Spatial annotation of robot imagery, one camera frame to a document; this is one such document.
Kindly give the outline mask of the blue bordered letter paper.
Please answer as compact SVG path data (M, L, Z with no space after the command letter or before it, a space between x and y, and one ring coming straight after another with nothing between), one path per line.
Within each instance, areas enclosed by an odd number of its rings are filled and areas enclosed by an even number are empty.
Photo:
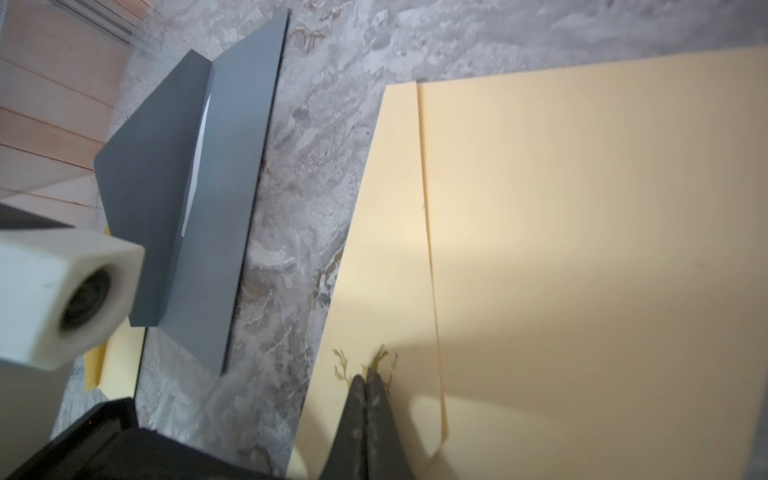
M189 189L187 193L187 201L185 205L185 212L182 222L182 229L181 229L181 237L184 237L187 230L187 225L189 223L189 218L191 216L191 210L194 203L194 198L196 194L197 184L198 184L198 177L199 177L199 171L200 171L200 164L201 164L201 157L202 157L202 148L204 143L204 136L205 136L205 130L206 130L206 124L207 124L207 117L209 112L209 105L210 105L210 98L211 95L208 94L203 108L202 117L200 120L199 125L199 131L198 136L196 139L195 144L195 150L194 150L194 156L192 161L192 167L191 167L191 176L190 176L190 183L189 183Z

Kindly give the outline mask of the yellow envelope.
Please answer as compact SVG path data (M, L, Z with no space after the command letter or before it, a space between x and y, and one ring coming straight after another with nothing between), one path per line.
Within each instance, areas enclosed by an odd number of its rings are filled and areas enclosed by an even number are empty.
M388 86L290 477L370 369L420 478L741 478L766 49Z
M132 327L126 319L105 343L87 351L85 390L98 389L109 400L134 398L146 331L146 327Z

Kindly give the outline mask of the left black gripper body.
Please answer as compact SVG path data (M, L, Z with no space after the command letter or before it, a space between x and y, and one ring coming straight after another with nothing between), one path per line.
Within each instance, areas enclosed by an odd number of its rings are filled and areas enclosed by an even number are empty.
M269 479L139 426L131 398L102 402L8 479Z

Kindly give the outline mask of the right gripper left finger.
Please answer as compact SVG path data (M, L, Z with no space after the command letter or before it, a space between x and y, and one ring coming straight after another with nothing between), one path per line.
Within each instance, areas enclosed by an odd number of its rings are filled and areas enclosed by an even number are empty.
M347 395L321 480L367 478L366 381L357 375Z

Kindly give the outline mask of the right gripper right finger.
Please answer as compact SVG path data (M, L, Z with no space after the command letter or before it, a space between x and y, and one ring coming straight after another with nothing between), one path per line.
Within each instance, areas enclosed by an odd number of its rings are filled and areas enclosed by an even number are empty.
M378 372L366 376L366 479L414 479Z

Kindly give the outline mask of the grey envelope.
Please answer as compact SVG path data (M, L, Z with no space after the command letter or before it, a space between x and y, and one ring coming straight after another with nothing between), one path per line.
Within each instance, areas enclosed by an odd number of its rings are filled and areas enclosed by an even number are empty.
M93 166L111 233L145 259L129 319L223 372L289 14L214 59L189 51ZM204 103L198 184L182 222Z

